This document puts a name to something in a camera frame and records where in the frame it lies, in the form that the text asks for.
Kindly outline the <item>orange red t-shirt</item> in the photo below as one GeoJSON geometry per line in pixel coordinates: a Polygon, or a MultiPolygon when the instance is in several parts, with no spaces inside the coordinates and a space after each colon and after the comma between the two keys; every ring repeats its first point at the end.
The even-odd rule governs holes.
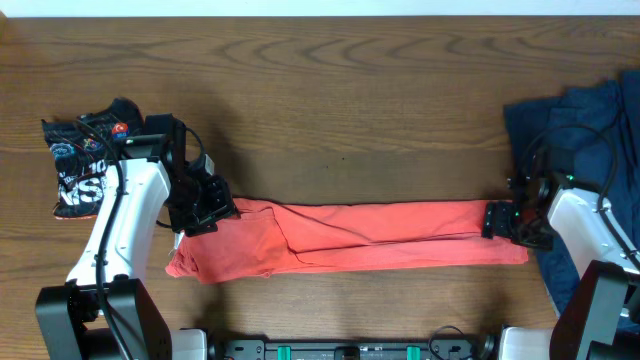
{"type": "Polygon", "coordinates": [[[486,239],[482,200],[284,205],[238,198],[215,232],[184,237],[165,271],[203,284],[284,273],[520,265],[525,248],[486,239]]]}

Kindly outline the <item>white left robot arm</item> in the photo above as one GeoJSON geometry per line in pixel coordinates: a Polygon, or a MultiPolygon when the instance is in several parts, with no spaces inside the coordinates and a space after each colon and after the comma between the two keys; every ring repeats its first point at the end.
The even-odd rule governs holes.
{"type": "Polygon", "coordinates": [[[106,188],[88,243],[64,284],[41,289],[38,325],[52,359],[206,359],[207,334],[170,330],[144,285],[161,210],[178,243],[217,231],[236,208],[206,152],[186,137],[142,135],[107,149],[106,188]]]}

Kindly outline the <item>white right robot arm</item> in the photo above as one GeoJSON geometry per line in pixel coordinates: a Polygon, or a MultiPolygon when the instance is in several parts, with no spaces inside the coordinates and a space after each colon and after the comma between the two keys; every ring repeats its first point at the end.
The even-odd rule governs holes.
{"type": "Polygon", "coordinates": [[[618,330],[639,320],[639,251],[603,189],[558,172],[519,177],[514,199],[487,204],[482,235],[549,250],[560,238],[580,282],[551,330],[508,327],[500,359],[636,359],[639,338],[618,330]]]}

